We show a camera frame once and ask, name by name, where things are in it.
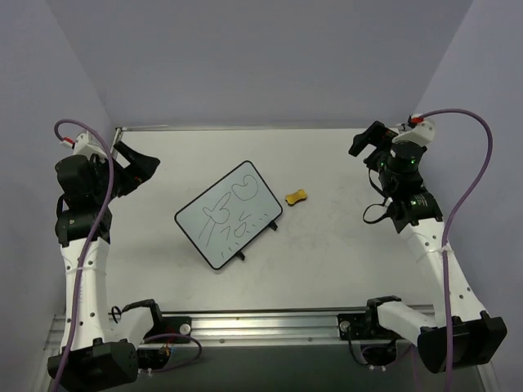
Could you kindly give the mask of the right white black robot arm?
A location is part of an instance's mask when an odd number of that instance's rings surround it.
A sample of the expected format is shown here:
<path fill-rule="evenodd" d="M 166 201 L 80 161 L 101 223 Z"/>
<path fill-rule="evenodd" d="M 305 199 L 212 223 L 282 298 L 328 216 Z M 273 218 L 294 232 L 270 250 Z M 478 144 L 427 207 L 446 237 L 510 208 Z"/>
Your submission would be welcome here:
<path fill-rule="evenodd" d="M 362 318 L 364 330 L 370 336 L 389 332 L 406 339 L 418 349 L 427 370 L 439 373 L 448 363 L 454 369 L 488 363 L 507 327 L 478 300 L 444 237 L 446 222 L 418 169 L 433 137 L 430 122 L 393 131 L 375 121 L 354 137 L 349 153 L 356 157 L 365 147 L 374 147 L 364 164 L 378 174 L 373 188 L 383 199 L 382 216 L 391 219 L 413 253 L 434 309 L 427 316 L 397 296 L 373 298 Z"/>

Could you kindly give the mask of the yellow bone-shaped eraser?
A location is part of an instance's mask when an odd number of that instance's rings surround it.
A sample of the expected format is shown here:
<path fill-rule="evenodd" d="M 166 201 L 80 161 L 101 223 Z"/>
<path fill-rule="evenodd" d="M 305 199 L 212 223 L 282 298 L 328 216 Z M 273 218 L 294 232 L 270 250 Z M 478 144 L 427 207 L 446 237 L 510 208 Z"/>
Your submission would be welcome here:
<path fill-rule="evenodd" d="M 289 206 L 294 206 L 297 203 L 305 201 L 307 197 L 307 192 L 304 189 L 298 189 L 294 193 L 287 194 L 284 199 Z"/>

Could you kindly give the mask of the small black-framed whiteboard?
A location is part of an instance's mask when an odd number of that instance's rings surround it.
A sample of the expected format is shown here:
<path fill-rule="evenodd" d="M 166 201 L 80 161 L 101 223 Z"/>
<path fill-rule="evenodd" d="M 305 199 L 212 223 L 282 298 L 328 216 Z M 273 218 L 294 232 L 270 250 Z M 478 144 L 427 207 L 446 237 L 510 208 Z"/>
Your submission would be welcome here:
<path fill-rule="evenodd" d="M 277 230 L 283 207 L 254 164 L 245 160 L 174 216 L 213 270 L 238 257 L 263 230 Z"/>

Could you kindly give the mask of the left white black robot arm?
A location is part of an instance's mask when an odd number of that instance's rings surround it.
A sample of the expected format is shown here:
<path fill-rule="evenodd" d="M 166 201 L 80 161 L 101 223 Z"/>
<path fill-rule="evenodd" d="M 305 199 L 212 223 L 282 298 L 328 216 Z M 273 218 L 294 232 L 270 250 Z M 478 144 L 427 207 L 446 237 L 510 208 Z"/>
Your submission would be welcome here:
<path fill-rule="evenodd" d="M 130 194 L 149 180 L 160 161 L 118 142 L 115 149 L 128 162 L 94 149 L 55 165 L 63 190 L 56 209 L 56 236 L 66 277 L 65 330 L 59 353 L 48 359 L 55 386 L 68 391 L 102 391 L 134 382 L 142 341 L 156 342 L 165 322 L 153 300 L 123 308 L 110 322 L 106 266 L 112 213 L 108 203 Z"/>

